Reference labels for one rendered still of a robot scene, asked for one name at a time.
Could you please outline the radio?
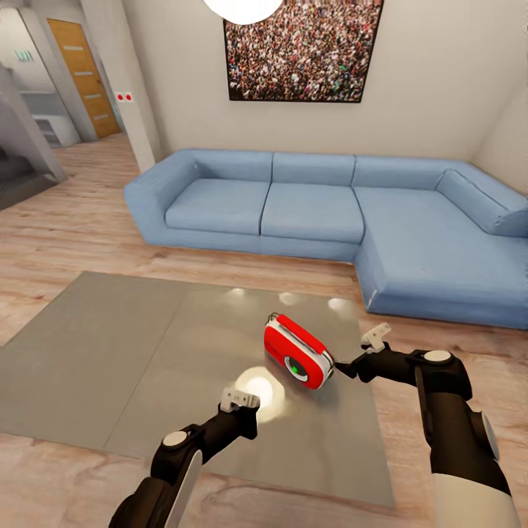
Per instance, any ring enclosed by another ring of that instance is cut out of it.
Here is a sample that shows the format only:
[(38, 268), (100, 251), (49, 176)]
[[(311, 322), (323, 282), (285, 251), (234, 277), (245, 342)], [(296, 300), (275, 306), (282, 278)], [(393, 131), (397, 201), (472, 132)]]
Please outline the radio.
[(309, 389), (320, 388), (334, 374), (335, 360), (325, 345), (288, 316), (268, 319), (264, 343), (266, 350)]

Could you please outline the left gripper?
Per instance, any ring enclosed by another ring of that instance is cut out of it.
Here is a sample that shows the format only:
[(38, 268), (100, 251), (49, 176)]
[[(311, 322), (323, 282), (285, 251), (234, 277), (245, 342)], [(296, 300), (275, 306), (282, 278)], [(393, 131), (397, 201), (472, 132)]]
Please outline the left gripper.
[(221, 450), (239, 436), (249, 440), (254, 440), (257, 437), (257, 418), (255, 413), (259, 411), (260, 406), (252, 409), (240, 406), (237, 411), (230, 413), (220, 411), (220, 406), (221, 403), (218, 407), (217, 417), (212, 417), (209, 421), (215, 422), (220, 428), (223, 437)]

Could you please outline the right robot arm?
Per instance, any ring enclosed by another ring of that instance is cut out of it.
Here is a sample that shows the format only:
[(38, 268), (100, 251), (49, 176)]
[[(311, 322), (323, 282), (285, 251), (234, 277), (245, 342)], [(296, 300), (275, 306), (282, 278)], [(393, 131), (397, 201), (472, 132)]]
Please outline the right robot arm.
[(376, 376), (417, 386), (423, 432), (430, 445), (434, 528), (523, 528), (499, 464), (494, 431), (473, 411), (472, 384), (449, 351), (393, 351), (383, 322), (361, 338), (365, 353), (334, 368), (368, 384)]

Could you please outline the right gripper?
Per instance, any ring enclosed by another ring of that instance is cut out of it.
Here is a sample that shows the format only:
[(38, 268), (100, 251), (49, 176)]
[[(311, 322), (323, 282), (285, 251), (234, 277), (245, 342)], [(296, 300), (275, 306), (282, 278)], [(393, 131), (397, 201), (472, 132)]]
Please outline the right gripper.
[[(389, 348), (389, 344), (384, 342), (385, 348), (380, 353), (364, 353), (359, 358), (356, 358), (352, 363), (335, 363), (334, 368), (346, 374), (351, 379), (359, 376), (359, 380), (368, 384), (376, 376), (388, 378), (396, 381), (393, 375), (392, 361), (397, 355), (397, 351)], [(367, 351), (367, 345), (361, 345), (363, 350)]]

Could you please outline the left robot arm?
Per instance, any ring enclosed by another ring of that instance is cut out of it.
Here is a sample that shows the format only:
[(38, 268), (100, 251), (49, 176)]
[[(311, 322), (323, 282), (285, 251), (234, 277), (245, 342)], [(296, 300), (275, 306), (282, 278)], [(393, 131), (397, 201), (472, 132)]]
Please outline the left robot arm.
[(259, 408), (258, 396), (225, 389), (217, 417), (161, 441), (150, 477), (125, 498), (108, 528), (178, 528), (202, 465), (239, 436), (254, 440)]

